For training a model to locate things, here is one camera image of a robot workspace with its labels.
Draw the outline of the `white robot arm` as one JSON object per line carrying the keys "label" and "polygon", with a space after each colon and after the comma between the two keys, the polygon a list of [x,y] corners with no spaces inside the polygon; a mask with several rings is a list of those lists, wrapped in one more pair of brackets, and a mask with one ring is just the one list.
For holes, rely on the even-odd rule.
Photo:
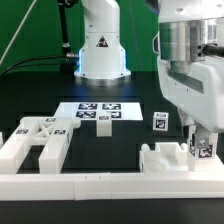
{"label": "white robot arm", "polygon": [[[75,77],[109,85],[130,76],[114,0],[81,0],[84,45]],[[149,42],[163,96],[192,120],[194,145],[206,148],[224,131],[224,0],[145,0],[157,19]]]}

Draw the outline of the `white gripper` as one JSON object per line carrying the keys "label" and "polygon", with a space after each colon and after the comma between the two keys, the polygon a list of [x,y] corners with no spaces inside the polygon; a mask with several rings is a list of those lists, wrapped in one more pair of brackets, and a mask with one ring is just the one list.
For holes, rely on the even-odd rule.
{"label": "white gripper", "polygon": [[183,126],[196,121],[195,146],[207,149],[211,132],[224,132],[224,48],[215,30],[161,29],[157,67],[163,96]]}

